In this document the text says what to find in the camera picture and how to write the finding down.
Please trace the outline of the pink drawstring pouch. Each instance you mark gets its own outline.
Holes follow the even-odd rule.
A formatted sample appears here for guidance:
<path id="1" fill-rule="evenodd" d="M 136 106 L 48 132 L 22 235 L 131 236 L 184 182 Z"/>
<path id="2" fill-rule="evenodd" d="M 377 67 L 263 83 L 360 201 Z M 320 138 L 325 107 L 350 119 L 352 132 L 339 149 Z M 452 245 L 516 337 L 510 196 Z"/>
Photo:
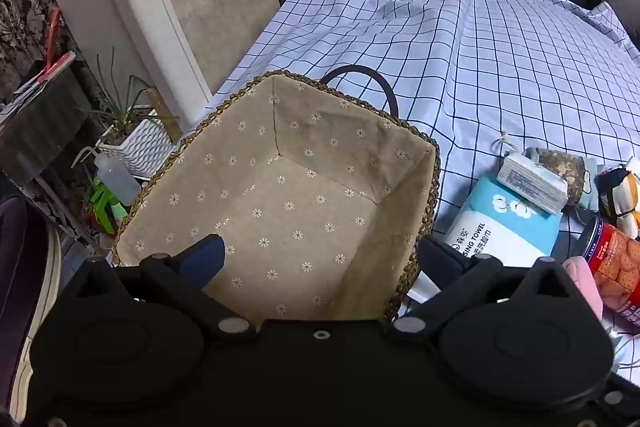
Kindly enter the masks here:
<path id="1" fill-rule="evenodd" d="M 578 291 L 585 298 L 591 310 L 599 321 L 603 317 L 603 303 L 596 280 L 593 278 L 588 262 L 584 257 L 570 257 L 562 263 L 562 267 L 574 282 Z"/>

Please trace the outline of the white pocket tissue pack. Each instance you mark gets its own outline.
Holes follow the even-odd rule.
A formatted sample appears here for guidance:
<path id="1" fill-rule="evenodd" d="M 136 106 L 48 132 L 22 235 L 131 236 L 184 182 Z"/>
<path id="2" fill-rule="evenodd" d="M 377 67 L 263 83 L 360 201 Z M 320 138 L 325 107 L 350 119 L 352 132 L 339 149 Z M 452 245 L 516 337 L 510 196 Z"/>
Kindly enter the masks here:
<path id="1" fill-rule="evenodd" d="M 522 154 L 503 157 L 497 180 L 552 215 L 561 213 L 568 202 L 567 182 Z"/>

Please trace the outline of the blue white cleansing towel pack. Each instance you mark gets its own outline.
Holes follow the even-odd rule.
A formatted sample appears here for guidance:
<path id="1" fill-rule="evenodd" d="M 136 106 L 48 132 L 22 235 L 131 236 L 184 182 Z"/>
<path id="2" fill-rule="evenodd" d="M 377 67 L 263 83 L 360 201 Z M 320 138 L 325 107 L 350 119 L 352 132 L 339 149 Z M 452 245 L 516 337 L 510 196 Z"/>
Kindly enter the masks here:
<path id="1" fill-rule="evenodd" d="M 486 254 L 507 267 L 529 268 L 551 255 L 560 222 L 494 176 L 482 176 L 442 241 L 465 257 Z"/>

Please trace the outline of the white squeeze bottle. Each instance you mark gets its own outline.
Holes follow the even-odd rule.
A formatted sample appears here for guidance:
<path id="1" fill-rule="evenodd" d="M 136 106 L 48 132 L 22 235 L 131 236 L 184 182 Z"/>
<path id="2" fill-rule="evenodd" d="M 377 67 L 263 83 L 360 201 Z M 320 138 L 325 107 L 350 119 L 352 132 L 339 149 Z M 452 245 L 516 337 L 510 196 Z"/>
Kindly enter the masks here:
<path id="1" fill-rule="evenodd" d="M 141 186 L 136 179 L 131 176 L 131 173 L 116 157 L 98 153 L 90 146 L 84 147 L 78 153 L 72 162 L 72 167 L 75 167 L 78 162 L 85 160 L 89 156 L 93 159 L 98 179 L 123 206 L 130 207 L 141 192 Z"/>

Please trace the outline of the white planter with plant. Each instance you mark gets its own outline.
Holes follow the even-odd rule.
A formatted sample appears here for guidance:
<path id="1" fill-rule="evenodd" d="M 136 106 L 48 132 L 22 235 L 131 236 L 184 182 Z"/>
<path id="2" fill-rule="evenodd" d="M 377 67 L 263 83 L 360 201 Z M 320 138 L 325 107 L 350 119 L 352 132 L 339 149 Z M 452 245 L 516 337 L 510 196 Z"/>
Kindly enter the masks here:
<path id="1" fill-rule="evenodd" d="M 96 58 L 96 107 L 83 112 L 103 130 L 96 147 L 118 159 L 138 179 L 149 180 L 174 149 L 180 136 L 178 118 L 160 99 L 160 91 L 137 75 L 125 87 L 115 80 L 115 57 Z"/>

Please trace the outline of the fabric-lined woven basket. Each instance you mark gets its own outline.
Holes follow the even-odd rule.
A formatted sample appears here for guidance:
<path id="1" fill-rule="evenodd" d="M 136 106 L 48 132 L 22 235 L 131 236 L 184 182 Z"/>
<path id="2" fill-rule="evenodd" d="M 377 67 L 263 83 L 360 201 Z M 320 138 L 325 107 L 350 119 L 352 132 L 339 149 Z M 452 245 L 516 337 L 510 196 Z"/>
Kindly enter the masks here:
<path id="1" fill-rule="evenodd" d="M 152 176 L 115 242 L 124 265 L 224 241 L 206 293 L 254 324 L 391 319 L 433 225 L 435 140 L 292 72 L 236 92 Z"/>

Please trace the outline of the red biscuit can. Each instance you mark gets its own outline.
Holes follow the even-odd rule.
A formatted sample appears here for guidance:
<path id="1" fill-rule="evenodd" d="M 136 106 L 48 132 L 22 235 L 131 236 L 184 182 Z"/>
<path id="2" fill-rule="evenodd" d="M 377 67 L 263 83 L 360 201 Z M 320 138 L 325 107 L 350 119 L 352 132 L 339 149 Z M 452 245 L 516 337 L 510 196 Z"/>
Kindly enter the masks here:
<path id="1" fill-rule="evenodd" d="M 639 242 L 597 217 L 578 241 L 603 306 L 639 326 Z"/>

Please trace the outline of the blue grid checked tablecloth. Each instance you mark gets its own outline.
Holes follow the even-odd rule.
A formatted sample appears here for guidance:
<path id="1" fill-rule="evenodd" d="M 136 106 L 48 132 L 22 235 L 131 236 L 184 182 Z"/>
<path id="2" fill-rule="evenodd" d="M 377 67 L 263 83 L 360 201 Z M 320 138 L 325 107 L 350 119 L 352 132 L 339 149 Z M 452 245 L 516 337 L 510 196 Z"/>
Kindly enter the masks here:
<path id="1" fill-rule="evenodd" d="M 216 108 L 280 70 L 436 141 L 438 199 L 423 237 L 442 240 L 477 181 L 497 180 L 511 153 L 548 148 L 599 165 L 639 152 L 639 53 L 604 3 L 288 0 L 216 94 Z"/>

